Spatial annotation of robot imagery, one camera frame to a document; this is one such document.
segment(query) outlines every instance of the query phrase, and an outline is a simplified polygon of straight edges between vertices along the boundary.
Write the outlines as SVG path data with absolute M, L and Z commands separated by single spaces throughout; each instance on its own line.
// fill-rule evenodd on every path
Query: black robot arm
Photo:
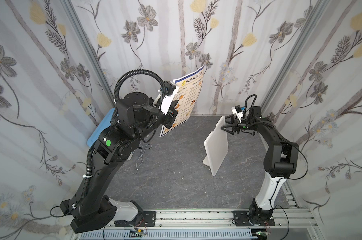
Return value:
M 119 98 L 122 83 L 131 76 L 145 74 L 155 78 L 161 85 L 161 97 L 154 100 L 144 93 L 129 93 Z M 170 96 L 175 86 L 148 70 L 133 70 L 124 74 L 115 87 L 115 111 L 111 126 L 104 129 L 87 154 L 86 174 L 76 194 L 61 203 L 66 215 L 73 215 L 71 227 L 75 233 L 97 230 L 114 217 L 117 208 L 104 195 L 111 179 L 123 165 L 130 153 L 138 148 L 141 140 L 160 125 L 170 128 L 174 123 L 178 101 L 171 103 L 167 114 L 160 111 L 161 102 Z
M 246 132 L 246 130 L 254 130 L 261 134 L 265 139 L 269 148 L 264 158 L 264 169 L 272 177 L 289 178 L 296 171 L 298 145 L 285 139 L 273 126 L 272 121 L 263 117 L 261 107 L 249 107 L 248 116 L 246 113 L 246 104 L 244 109 L 240 105 L 232 108 L 232 115 L 226 117 L 226 123 L 229 125 L 221 127 L 222 130 L 234 133 Z

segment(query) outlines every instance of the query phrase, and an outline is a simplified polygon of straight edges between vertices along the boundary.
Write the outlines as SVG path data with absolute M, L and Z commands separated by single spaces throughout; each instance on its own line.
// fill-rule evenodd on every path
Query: black cable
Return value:
M 152 138 L 155 136 L 156 131 L 157 131 L 157 129 L 155 129 L 155 130 L 153 131 L 152 136 L 151 136 L 148 140 L 145 140 L 144 138 L 142 138 L 142 141 L 145 142 L 145 143 L 150 142 L 150 140 L 152 140 Z
M 241 129 L 241 132 L 249 133 L 249 134 L 252 135 L 252 136 L 255 135 L 255 130 L 253 131 L 253 133 L 251 133 L 251 132 L 246 132 L 245 129 Z
M 89 190 L 89 184 L 90 184 L 90 180 L 92 179 L 92 177 L 90 177 L 92 175 L 92 167 L 93 167 L 93 152 L 94 152 L 94 144 L 95 142 L 92 144 L 92 146 L 89 148 L 89 151 L 87 152 L 87 156 L 86 156 L 86 177 L 85 181 L 84 181 L 84 185 L 82 187 L 82 193 L 81 193 L 81 198 L 86 197 L 87 192 Z
M 277 207 L 277 206 L 279 206 L 279 207 L 284 211 L 285 216 L 286 216 L 286 220 L 288 221 L 288 231 L 286 231 L 285 236 L 283 236 L 283 238 L 280 238 L 280 240 L 283 240 L 284 238 L 286 238 L 286 236 L 287 236 L 288 233 L 289 233 L 289 219 L 288 219 L 288 215 L 286 215 L 285 210 L 284 210 L 280 205 L 276 204 L 276 207 Z
M 248 126 L 253 126 L 253 125 L 257 125 L 257 124 L 266 125 L 266 126 L 271 127 L 271 128 L 275 127 L 273 124 L 270 124 L 270 123 L 267 123 L 267 122 L 246 123 L 246 125 L 248 125 Z
M 276 192 L 276 190 L 277 190 L 278 184 L 279 184 L 280 180 L 282 180 L 282 179 L 285 179 L 285 178 L 282 177 L 282 178 L 280 178 L 279 180 L 277 180 L 275 190 L 273 191 L 272 197 L 270 197 L 270 199 L 269 199 L 270 207 L 271 207 L 272 209 L 273 209 L 272 199 L 273 199 L 273 196 L 275 195 L 275 192 Z
M 102 238 L 103 238 L 104 240 L 105 240 L 105 237 L 104 237 L 105 227 L 106 227 L 106 225 L 104 226 L 104 229 L 102 230 Z
M 244 111 L 242 112 L 242 117 L 245 118 L 245 113 L 246 113 L 246 108 L 247 108 L 247 105 L 248 105 L 248 99 L 250 99 L 251 97 L 254 97 L 253 99 L 253 102 L 252 102 L 252 107 L 254 106 L 254 103 L 255 103 L 255 100 L 257 98 L 257 95 L 256 94 L 252 94 L 250 95 L 249 97 L 246 98 L 245 100 L 245 108 L 244 108 Z
M 59 207 L 59 206 L 55 206 L 55 207 L 52 207 L 52 208 L 50 209 L 50 216 L 52 216 L 52 217 L 57 217 L 57 218 L 59 218 L 59 217 L 65 217 L 65 216 L 71 214 L 71 212 L 73 211 L 73 209 L 72 209 L 72 210 L 70 210 L 70 212 L 68 212 L 67 214 L 64 214 L 64 215 L 62 215 L 62 216 L 55 216 L 55 215 L 53 215 L 53 214 L 51 213 L 51 211 L 52 211 L 53 209 L 55 209 L 56 207 Z
M 280 138 L 280 140 L 283 140 L 284 142 L 286 142 L 286 143 L 288 143 L 289 145 L 291 145 L 292 147 L 294 147 L 295 149 L 297 149 L 297 151 L 299 151 L 299 153 L 304 157 L 304 159 L 305 159 L 305 162 L 306 162 L 306 171 L 305 171 L 305 173 L 301 176 L 301 177 L 299 177 L 299 178 L 287 178 L 287 179 L 289 179 L 289 180 L 299 180 L 299 179 L 301 179 L 301 178 L 303 178 L 307 173 L 308 173 L 308 160 L 306 159 L 306 157 L 304 156 L 304 154 L 296 147 L 296 146 L 293 146 L 290 142 L 287 142 L 287 141 L 285 141 L 284 139 L 282 139 L 282 138 Z
M 130 77 L 135 76 L 135 75 L 140 75 L 140 74 L 144 74 L 144 75 L 148 75 L 151 76 L 152 78 L 154 78 L 155 80 L 158 81 L 158 83 L 161 85 L 161 97 L 160 99 L 157 100 L 156 103 L 156 108 L 159 108 L 162 104 L 162 99 L 165 97 L 166 95 L 166 86 L 164 81 L 161 79 L 161 77 L 159 77 L 157 74 L 155 74 L 152 71 L 149 70 L 145 70 L 145 69 L 136 69 L 136 70 L 131 70 L 125 74 L 123 74 L 120 79 L 117 81 L 116 86 L 114 88 L 114 98 L 115 101 L 118 101 L 120 99 L 120 88 L 121 85 Z M 111 118 L 111 126 L 114 126 L 117 124 L 118 118 L 117 118 L 117 113 L 118 113 L 118 109 L 115 108 L 112 114 L 112 118 Z M 150 117 L 150 120 L 148 122 L 148 126 L 150 126 L 152 124 L 152 122 L 154 121 L 154 116 L 152 115 Z

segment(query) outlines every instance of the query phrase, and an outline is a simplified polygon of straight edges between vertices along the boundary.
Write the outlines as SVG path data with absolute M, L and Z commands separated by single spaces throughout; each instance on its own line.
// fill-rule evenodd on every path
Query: dim sum menu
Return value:
M 173 101 L 178 100 L 178 104 L 176 104 L 175 107 L 178 114 L 173 126 L 170 129 L 162 126 L 160 137 L 164 136 L 173 128 L 188 120 L 190 117 L 203 84 L 204 67 L 205 65 L 201 66 L 193 73 L 173 80 L 174 84 L 179 86 L 178 92 L 173 98 Z

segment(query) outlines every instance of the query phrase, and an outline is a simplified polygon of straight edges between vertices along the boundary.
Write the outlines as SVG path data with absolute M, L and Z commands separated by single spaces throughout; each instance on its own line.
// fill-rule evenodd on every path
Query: gray marble tabletop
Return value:
M 143 209 L 248 208 L 265 177 L 266 150 L 259 134 L 228 134 L 229 152 L 213 177 L 203 164 L 204 140 L 219 118 L 190 117 L 164 137 L 158 128 L 137 174 L 140 149 L 116 173 L 106 195 L 135 200 Z M 282 191 L 275 204 L 288 207 Z

